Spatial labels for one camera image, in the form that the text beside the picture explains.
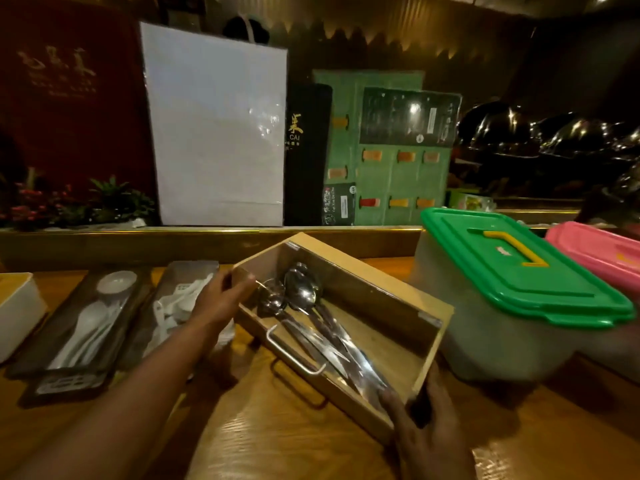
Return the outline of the white plastic soup spoon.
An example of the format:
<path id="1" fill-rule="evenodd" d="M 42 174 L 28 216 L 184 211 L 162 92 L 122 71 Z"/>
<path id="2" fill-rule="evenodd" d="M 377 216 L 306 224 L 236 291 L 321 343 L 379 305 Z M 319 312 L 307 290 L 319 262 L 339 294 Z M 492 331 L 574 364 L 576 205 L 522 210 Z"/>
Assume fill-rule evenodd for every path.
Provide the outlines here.
<path id="1" fill-rule="evenodd" d="M 101 295 L 121 295 L 131 288 L 138 280 L 138 275 L 130 270 L 121 270 L 109 273 L 98 281 L 96 290 Z"/>

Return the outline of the wooden cutlery box clear lid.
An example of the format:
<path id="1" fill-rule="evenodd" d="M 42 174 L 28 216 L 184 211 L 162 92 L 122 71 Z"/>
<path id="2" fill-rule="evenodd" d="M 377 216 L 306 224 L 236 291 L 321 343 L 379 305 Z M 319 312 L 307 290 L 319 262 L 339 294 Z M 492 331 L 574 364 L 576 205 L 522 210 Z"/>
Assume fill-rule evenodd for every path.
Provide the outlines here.
<path id="1" fill-rule="evenodd" d="M 298 262 L 318 279 L 320 304 L 345 328 L 402 402 L 412 403 L 434 363 L 453 306 L 306 233 L 236 263 L 233 282 L 252 274 L 264 285 L 283 283 L 286 270 Z M 394 428 L 387 414 L 348 386 L 337 372 L 309 357 L 283 322 L 261 317 L 258 303 L 257 290 L 240 306 L 238 323 L 354 423 L 379 443 L 389 444 Z"/>

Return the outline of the person's left forearm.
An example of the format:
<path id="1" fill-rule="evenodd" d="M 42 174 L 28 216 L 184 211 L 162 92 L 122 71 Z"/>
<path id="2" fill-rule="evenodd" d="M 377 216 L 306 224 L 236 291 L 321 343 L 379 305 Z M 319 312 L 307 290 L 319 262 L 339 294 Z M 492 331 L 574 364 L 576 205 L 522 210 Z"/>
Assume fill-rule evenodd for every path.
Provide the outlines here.
<path id="1" fill-rule="evenodd" d="M 126 480 L 153 447 L 188 377 L 228 322 L 190 319 L 4 480 Z"/>

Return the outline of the person's right hand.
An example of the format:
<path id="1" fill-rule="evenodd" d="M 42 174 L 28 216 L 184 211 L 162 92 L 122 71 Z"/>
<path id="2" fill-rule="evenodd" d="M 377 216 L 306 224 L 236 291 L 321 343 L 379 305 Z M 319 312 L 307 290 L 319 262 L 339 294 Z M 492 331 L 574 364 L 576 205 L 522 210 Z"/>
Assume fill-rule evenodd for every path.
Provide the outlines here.
<path id="1" fill-rule="evenodd" d="M 417 431 L 394 431 L 401 480 L 477 480 L 473 453 L 436 362 L 428 372 L 425 391 L 431 421 L 417 426 Z"/>

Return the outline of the glossy black card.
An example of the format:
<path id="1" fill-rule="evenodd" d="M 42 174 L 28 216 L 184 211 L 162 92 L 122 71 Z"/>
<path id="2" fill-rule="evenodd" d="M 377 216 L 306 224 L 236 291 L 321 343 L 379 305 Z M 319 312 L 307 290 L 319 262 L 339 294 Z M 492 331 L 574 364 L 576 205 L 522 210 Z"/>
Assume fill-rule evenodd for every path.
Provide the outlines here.
<path id="1" fill-rule="evenodd" d="M 461 103 L 455 93 L 366 87 L 358 142 L 450 148 Z"/>

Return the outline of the small black label card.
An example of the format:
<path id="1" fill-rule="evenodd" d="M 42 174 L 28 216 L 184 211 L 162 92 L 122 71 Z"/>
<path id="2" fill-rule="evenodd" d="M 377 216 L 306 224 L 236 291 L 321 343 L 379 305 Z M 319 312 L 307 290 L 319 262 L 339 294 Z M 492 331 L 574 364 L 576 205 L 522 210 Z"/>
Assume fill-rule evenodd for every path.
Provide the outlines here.
<path id="1" fill-rule="evenodd" d="M 323 188 L 321 222 L 324 226 L 353 226 L 356 184 L 343 182 Z"/>

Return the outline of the white paper bag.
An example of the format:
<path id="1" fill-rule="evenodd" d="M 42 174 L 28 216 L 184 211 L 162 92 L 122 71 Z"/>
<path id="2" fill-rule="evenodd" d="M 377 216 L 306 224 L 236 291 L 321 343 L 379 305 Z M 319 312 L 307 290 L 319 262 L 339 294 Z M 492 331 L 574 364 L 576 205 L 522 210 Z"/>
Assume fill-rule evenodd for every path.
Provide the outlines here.
<path id="1" fill-rule="evenodd" d="M 159 216 L 280 227 L 288 52 L 140 22 Z"/>

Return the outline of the person's left hand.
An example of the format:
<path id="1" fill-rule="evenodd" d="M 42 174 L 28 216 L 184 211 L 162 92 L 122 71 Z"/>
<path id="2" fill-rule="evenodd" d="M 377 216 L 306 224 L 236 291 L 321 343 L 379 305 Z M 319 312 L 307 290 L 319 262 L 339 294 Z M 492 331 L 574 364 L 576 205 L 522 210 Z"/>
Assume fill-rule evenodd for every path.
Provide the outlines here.
<path id="1" fill-rule="evenodd" d="M 187 329 L 202 351 L 214 345 L 239 309 L 242 301 L 233 300 L 235 283 L 230 270 L 219 271 L 196 298 Z"/>

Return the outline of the black menu folder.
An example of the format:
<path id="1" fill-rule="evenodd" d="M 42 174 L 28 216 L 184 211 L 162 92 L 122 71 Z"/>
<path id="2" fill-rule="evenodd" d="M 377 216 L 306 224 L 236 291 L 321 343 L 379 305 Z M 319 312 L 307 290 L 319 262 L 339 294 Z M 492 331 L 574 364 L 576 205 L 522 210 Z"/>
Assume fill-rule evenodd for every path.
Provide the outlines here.
<path id="1" fill-rule="evenodd" d="M 331 86 L 287 88 L 284 226 L 322 224 L 322 193 L 332 113 Z"/>

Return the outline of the row of metal dome covers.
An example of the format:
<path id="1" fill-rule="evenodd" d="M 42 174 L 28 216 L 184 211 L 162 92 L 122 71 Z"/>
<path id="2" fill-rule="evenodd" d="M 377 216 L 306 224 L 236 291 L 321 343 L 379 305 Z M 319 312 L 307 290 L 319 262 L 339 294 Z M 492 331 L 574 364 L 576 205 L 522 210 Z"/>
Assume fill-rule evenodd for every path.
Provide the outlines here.
<path id="1" fill-rule="evenodd" d="M 464 113 L 456 128 L 455 145 L 510 158 L 631 160 L 640 157 L 640 126 L 584 118 L 576 112 L 535 121 L 520 106 L 493 100 Z"/>

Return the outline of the small green packet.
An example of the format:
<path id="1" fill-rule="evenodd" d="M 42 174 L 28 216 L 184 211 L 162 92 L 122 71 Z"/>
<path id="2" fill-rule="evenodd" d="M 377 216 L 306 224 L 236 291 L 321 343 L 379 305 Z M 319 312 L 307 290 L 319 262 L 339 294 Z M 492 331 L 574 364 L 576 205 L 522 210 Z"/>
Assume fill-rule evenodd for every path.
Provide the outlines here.
<path id="1" fill-rule="evenodd" d="M 496 202 L 491 197 L 472 193 L 466 189 L 449 190 L 445 206 L 450 209 L 479 212 L 494 212 L 497 208 Z"/>

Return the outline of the white rectangular box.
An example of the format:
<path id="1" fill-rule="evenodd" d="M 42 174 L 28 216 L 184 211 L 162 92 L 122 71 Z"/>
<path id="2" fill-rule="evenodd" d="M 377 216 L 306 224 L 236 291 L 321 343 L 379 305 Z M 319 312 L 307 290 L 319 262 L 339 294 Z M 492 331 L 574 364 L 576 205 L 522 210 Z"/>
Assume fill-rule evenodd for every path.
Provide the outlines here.
<path id="1" fill-rule="evenodd" d="M 0 365 L 10 359 L 46 311 L 32 273 L 0 273 Z"/>

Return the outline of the dark tray of white spoons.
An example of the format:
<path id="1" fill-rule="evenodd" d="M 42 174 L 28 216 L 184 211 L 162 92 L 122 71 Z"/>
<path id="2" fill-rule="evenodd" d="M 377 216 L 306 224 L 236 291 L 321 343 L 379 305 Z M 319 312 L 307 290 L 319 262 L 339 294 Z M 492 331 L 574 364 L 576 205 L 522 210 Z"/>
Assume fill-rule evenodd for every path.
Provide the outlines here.
<path id="1" fill-rule="evenodd" d="M 121 295 L 105 296 L 96 285 L 101 277 L 116 271 L 130 270 L 138 275 L 136 283 Z M 149 267 L 100 269 L 89 272 L 71 294 L 29 338 L 17 358 L 6 369 L 8 379 L 36 379 L 54 372 L 109 372 L 124 344 L 138 308 L 152 289 Z M 78 315 L 85 306 L 101 300 L 108 306 L 108 318 L 73 357 L 71 364 L 48 371 L 47 367 L 71 337 Z"/>

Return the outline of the plant with red berries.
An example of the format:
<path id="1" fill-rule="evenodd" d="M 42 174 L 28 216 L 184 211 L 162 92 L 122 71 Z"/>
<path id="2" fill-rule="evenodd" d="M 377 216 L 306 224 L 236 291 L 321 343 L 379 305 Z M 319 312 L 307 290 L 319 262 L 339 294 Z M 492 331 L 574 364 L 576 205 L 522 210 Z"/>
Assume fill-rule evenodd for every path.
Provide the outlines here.
<path id="1" fill-rule="evenodd" d="M 156 202 L 114 175 L 91 178 L 89 195 L 80 196 L 70 184 L 50 186 L 34 167 L 13 176 L 0 171 L 0 230 L 33 232 L 135 221 L 143 226 L 158 223 Z"/>

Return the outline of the dark red gift bag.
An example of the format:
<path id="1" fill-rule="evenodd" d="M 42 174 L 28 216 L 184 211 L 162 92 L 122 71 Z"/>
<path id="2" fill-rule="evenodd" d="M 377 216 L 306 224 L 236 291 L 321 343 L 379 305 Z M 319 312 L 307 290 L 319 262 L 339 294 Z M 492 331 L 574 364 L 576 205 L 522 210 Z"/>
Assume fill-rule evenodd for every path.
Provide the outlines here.
<path id="1" fill-rule="evenodd" d="M 140 15 L 154 0 L 0 0 L 0 175 L 90 179 L 151 196 L 156 173 Z"/>

